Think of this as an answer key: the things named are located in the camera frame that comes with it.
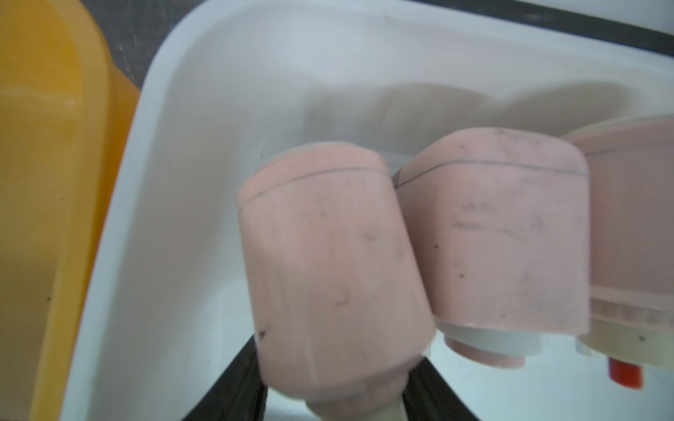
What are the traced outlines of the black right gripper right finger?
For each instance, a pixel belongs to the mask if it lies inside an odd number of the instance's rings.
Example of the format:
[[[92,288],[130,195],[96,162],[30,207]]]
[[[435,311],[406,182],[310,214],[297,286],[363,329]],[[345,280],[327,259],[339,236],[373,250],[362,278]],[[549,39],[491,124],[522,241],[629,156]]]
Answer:
[[[409,421],[478,421],[428,358],[410,372],[403,401]]]

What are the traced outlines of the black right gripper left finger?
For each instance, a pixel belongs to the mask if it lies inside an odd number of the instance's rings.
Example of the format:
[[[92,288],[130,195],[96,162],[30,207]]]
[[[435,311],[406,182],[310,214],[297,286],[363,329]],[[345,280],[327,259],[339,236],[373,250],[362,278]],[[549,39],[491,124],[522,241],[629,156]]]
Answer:
[[[267,397],[251,337],[184,421],[261,421]]]

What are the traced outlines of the white plastic storage tray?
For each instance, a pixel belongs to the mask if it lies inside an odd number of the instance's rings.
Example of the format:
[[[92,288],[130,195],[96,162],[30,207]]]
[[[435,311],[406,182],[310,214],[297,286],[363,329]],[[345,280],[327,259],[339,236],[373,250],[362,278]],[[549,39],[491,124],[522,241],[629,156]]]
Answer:
[[[154,56],[91,277],[64,420],[179,420],[253,333],[236,193],[321,140],[392,170],[446,133],[564,135],[673,110],[673,38],[534,5],[207,1]]]

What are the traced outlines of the yellow plastic storage tray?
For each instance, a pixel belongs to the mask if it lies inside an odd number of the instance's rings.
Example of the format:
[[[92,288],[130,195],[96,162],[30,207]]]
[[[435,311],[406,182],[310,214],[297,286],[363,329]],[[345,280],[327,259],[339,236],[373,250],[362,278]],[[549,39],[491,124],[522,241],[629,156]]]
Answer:
[[[139,89],[78,1],[1,4],[1,417],[56,420]]]

